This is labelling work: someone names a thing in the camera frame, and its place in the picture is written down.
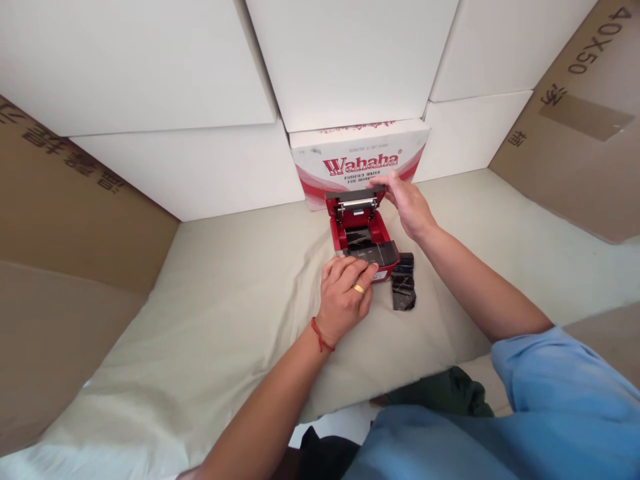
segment brown cardboard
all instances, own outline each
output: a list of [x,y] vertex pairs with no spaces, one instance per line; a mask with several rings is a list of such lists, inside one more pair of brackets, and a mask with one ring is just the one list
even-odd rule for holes
[[153,288],[179,221],[0,97],[0,260]]
[[62,413],[146,300],[0,262],[0,455],[33,443]]
[[640,389],[640,302],[609,310],[565,330],[600,354]]
[[0,456],[35,442],[92,376],[178,225],[0,97]]
[[610,243],[640,235],[639,49],[640,2],[600,0],[489,166]]

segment white sheet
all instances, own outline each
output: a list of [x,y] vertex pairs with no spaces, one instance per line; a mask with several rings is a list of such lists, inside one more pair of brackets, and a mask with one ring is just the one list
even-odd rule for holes
[[[611,246],[522,197],[488,171],[421,184],[440,223],[570,323],[640,297],[640,243]],[[397,214],[416,253],[417,305],[369,317],[340,344],[302,421],[476,358],[488,343]],[[318,308],[331,257],[326,212],[304,203],[183,224],[149,302],[40,444],[0,459],[0,478],[162,478],[198,464]]]

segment left hand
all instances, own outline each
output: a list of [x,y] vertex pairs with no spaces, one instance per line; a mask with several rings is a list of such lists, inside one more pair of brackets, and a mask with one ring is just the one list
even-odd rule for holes
[[[315,318],[322,340],[334,347],[369,313],[371,281],[378,265],[355,257],[334,257],[322,268],[320,312]],[[365,291],[358,292],[354,284]]]

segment white cardboard box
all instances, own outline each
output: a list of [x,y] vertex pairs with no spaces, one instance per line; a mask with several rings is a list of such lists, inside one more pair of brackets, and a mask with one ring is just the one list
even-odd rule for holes
[[526,90],[429,102],[425,123],[431,134],[413,181],[488,167],[530,96]]
[[422,116],[457,0],[247,0],[288,132]]
[[531,90],[596,0],[460,0],[429,100]]
[[0,93],[60,136],[273,123],[242,0],[6,0]]
[[182,221],[305,198],[281,120],[71,140]]
[[291,154],[311,210],[325,193],[362,190],[370,178],[397,170],[412,180],[429,128],[420,119],[292,133]]

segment tape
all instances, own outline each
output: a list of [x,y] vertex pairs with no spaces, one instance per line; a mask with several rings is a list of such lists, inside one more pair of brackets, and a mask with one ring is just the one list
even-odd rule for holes
[[570,94],[563,95],[555,105],[543,105],[538,114],[600,141],[610,139],[635,120],[635,115]]

